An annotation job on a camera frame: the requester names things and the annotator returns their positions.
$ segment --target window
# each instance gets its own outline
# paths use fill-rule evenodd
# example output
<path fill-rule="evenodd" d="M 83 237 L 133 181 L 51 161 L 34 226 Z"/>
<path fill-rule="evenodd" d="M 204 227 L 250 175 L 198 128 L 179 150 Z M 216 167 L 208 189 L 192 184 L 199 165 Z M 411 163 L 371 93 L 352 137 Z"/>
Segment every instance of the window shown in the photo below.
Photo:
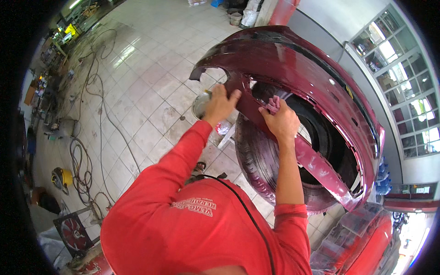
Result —
<path fill-rule="evenodd" d="M 399 13 L 387 8 L 351 45 L 388 101 L 405 158 L 440 152 L 440 117 L 425 57 Z"/>

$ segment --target glass window pane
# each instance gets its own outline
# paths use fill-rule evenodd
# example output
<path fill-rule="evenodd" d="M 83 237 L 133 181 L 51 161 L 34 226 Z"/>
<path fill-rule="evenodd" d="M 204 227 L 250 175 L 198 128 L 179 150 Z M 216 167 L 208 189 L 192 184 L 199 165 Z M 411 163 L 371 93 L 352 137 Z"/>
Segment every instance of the glass window pane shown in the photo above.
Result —
<path fill-rule="evenodd" d="M 403 151 L 403 153 L 405 154 L 406 158 L 412 158 L 412 157 L 416 157 L 417 156 L 417 151 L 416 151 L 415 148 L 405 149 Z"/>
<path fill-rule="evenodd" d="M 414 131 L 419 131 L 428 128 L 426 115 L 420 115 L 418 118 L 413 119 Z"/>
<path fill-rule="evenodd" d="M 417 147 L 417 152 L 419 156 L 429 154 L 429 145 L 419 146 Z"/>
<path fill-rule="evenodd" d="M 358 37 L 356 37 L 352 44 L 360 56 L 364 56 L 366 53 L 376 47 L 376 44 L 374 44 L 366 32 L 362 32 Z"/>
<path fill-rule="evenodd" d="M 382 43 L 379 46 L 379 49 L 381 50 L 381 52 L 384 55 L 385 59 L 389 63 L 393 62 L 399 56 L 403 55 L 403 51 L 400 48 L 399 44 L 397 43 L 397 40 L 394 37 L 391 38 L 390 40 Z"/>
<path fill-rule="evenodd" d="M 428 127 L 434 126 L 440 122 L 439 111 L 433 111 L 426 113 L 426 119 L 428 119 Z"/>
<path fill-rule="evenodd" d="M 396 122 L 404 121 L 411 118 L 410 112 L 408 110 L 408 105 L 405 105 L 399 109 L 395 109 L 392 111 L 392 113 L 394 114 L 394 118 L 396 119 Z"/>
<path fill-rule="evenodd" d="M 373 73 L 379 71 L 380 69 L 382 69 L 384 66 L 386 66 L 388 64 L 385 61 L 385 59 L 382 57 L 382 55 L 380 53 L 378 53 L 377 51 L 370 53 L 365 58 L 365 63 L 368 65 L 368 67 L 370 68 L 370 70 Z"/>
<path fill-rule="evenodd" d="M 418 74 L 419 72 L 421 72 L 427 68 L 426 63 L 423 60 L 422 55 L 419 53 L 416 53 L 416 54 L 410 56 L 408 58 L 408 60 L 410 61 L 411 66 L 413 67 L 415 74 Z"/>
<path fill-rule="evenodd" d="M 427 104 L 429 104 L 431 109 L 437 108 L 437 98 L 436 98 L 436 94 L 435 93 L 427 95 L 426 96 L 426 100 L 427 100 Z"/>
<path fill-rule="evenodd" d="M 387 92 L 386 98 L 388 99 L 390 106 L 394 106 L 405 101 L 405 97 L 399 88 Z"/>
<path fill-rule="evenodd" d="M 405 52 L 417 46 L 417 42 L 408 28 L 399 31 L 399 33 L 396 34 L 396 37 Z"/>
<path fill-rule="evenodd" d="M 366 32 L 376 44 L 381 43 L 391 35 L 391 32 L 380 19 L 376 19 L 376 21 L 372 22 L 366 29 Z"/>
<path fill-rule="evenodd" d="M 440 152 L 440 140 L 431 142 L 429 144 L 430 153 Z"/>
<path fill-rule="evenodd" d="M 415 139 L 417 140 L 417 145 L 429 143 L 429 131 L 421 132 L 417 134 Z"/>
<path fill-rule="evenodd" d="M 429 131 L 427 131 L 429 133 L 429 142 L 433 143 L 433 141 L 437 141 L 440 139 L 440 128 L 432 128 Z"/>
<path fill-rule="evenodd" d="M 415 78 L 403 83 L 400 88 L 405 94 L 406 99 L 413 98 L 420 94 L 420 90 L 418 89 L 417 81 L 415 80 Z"/>
<path fill-rule="evenodd" d="M 433 82 L 431 81 L 431 75 L 429 72 L 423 73 L 417 77 L 417 81 L 420 85 L 420 89 L 425 92 L 433 87 Z"/>
<path fill-rule="evenodd" d="M 408 60 L 397 63 L 392 67 L 392 70 L 400 83 L 414 76 Z"/>
<path fill-rule="evenodd" d="M 406 121 L 397 125 L 401 135 L 414 132 L 411 121 Z"/>
<path fill-rule="evenodd" d="M 392 32 L 405 25 L 400 15 L 393 8 L 389 8 L 382 14 L 382 18 L 388 24 Z"/>
<path fill-rule="evenodd" d="M 382 87 L 382 90 L 384 91 L 389 90 L 397 85 L 397 78 L 392 70 L 388 70 L 388 72 L 385 72 L 382 75 L 378 76 L 377 80 L 379 82 L 379 85 Z"/>
<path fill-rule="evenodd" d="M 415 146 L 415 138 L 414 136 L 409 136 L 404 139 L 402 139 L 402 144 L 404 148 L 413 147 Z"/>

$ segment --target car tire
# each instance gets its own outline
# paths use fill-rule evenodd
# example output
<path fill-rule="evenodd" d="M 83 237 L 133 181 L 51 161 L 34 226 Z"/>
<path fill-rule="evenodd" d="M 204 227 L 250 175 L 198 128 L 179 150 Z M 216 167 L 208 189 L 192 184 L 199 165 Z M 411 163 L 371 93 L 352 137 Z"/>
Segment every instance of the car tire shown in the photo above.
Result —
<path fill-rule="evenodd" d="M 253 95 L 263 101 L 274 94 L 285 95 L 285 92 L 271 89 L 269 85 L 261 84 L 257 89 L 253 89 Z M 332 124 L 316 112 L 311 104 L 295 95 L 287 97 L 286 103 L 295 110 L 302 125 L 307 129 L 313 149 L 329 160 L 335 170 L 340 168 L 344 154 L 338 151 L 344 146 L 344 142 Z M 278 145 L 242 114 L 239 114 L 236 122 L 235 140 L 237 158 L 243 174 L 258 194 L 274 205 L 279 169 Z M 305 168 L 299 170 L 304 202 L 309 214 L 326 212 L 338 203 Z"/>

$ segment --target man's right hand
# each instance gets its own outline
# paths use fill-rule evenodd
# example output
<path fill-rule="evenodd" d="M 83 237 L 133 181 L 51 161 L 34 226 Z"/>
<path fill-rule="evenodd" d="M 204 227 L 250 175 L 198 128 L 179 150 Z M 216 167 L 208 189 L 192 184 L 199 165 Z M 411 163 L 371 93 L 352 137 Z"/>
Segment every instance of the man's right hand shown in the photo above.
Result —
<path fill-rule="evenodd" d="M 269 114 L 264 107 L 260 107 L 258 110 L 263 115 L 269 130 L 278 140 L 278 144 L 294 147 L 300 120 L 295 111 L 287 106 L 286 101 L 280 99 L 280 109 L 275 115 Z"/>

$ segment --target wheel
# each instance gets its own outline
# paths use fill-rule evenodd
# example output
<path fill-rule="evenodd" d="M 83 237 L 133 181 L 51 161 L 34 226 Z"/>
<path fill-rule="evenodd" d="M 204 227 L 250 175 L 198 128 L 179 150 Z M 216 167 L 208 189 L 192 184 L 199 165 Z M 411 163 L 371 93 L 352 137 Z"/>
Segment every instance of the wheel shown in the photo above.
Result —
<path fill-rule="evenodd" d="M 254 85 L 252 92 L 254 97 L 265 102 L 273 95 L 279 95 L 281 98 L 287 95 L 275 86 L 260 82 Z M 291 95 L 286 99 L 286 103 L 297 113 L 301 124 L 308 132 L 312 148 L 332 164 L 344 182 L 352 184 L 357 175 L 356 161 L 353 155 L 350 156 L 351 151 L 345 146 L 341 135 L 308 102 Z M 279 168 L 278 145 L 241 114 L 236 122 L 235 139 L 237 157 L 243 174 L 266 201 L 274 204 Z M 304 202 L 309 214 L 326 212 L 338 203 L 305 168 L 300 166 L 299 170 Z"/>

